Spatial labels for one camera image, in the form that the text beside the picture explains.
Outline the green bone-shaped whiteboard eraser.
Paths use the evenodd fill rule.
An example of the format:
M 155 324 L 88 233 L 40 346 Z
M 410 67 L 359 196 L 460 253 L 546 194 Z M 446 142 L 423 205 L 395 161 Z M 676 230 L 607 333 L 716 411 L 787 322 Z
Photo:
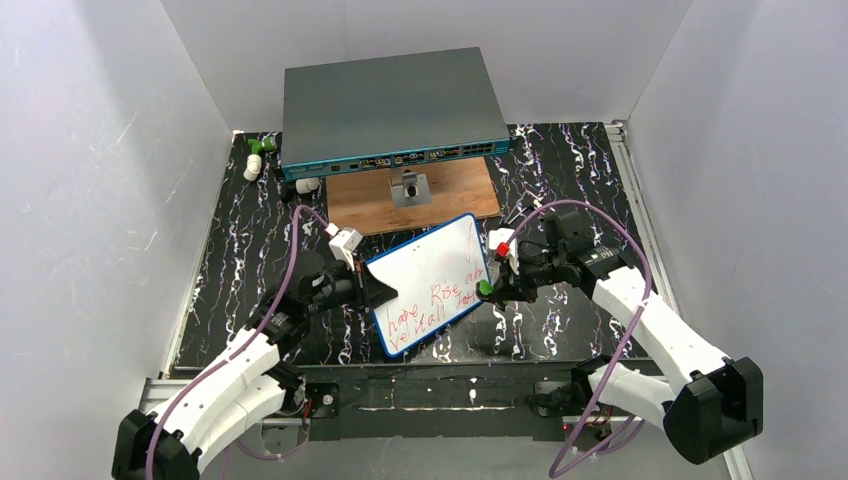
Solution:
M 486 280 L 480 280 L 476 283 L 475 292 L 477 297 L 482 301 L 488 301 L 493 291 L 493 286 Z

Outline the blue-framed small whiteboard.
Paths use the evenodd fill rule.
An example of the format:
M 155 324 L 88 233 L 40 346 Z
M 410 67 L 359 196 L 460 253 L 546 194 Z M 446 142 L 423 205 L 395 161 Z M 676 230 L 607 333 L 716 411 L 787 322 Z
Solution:
M 481 304 L 490 280 L 477 218 L 460 215 L 366 262 L 397 297 L 373 310 L 385 354 L 399 357 Z

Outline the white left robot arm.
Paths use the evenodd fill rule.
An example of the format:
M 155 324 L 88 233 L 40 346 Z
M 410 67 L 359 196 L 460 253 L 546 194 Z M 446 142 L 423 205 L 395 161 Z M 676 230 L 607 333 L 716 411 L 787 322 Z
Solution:
M 112 478 L 200 478 L 251 426 L 307 404 L 304 375 L 284 357 L 315 316 L 343 305 L 369 313 L 397 296 L 362 261 L 299 260 L 212 364 L 149 412 L 135 409 L 122 419 Z

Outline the white pipe elbow fitting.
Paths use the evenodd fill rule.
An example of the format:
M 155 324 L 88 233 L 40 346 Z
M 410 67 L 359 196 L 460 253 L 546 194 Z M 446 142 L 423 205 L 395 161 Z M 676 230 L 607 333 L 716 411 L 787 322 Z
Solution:
M 246 159 L 243 178 L 248 182 L 255 182 L 263 171 L 263 158 L 259 154 L 250 154 Z

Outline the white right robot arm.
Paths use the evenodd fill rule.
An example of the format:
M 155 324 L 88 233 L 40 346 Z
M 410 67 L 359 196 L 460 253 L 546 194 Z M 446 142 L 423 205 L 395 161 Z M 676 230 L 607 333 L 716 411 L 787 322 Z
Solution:
M 490 232 L 499 277 L 493 287 L 478 285 L 478 297 L 504 309 L 509 302 L 535 301 L 543 286 L 576 287 L 630 332 L 664 377 L 600 354 L 573 367 L 565 385 L 529 396 L 540 415 L 616 407 L 662 429 L 693 464 L 762 433 L 764 379 L 753 360 L 733 359 L 691 329 L 654 293 L 633 252 L 595 245 L 578 212 L 547 214 L 542 228 L 545 241 L 535 253 L 521 250 L 513 229 Z

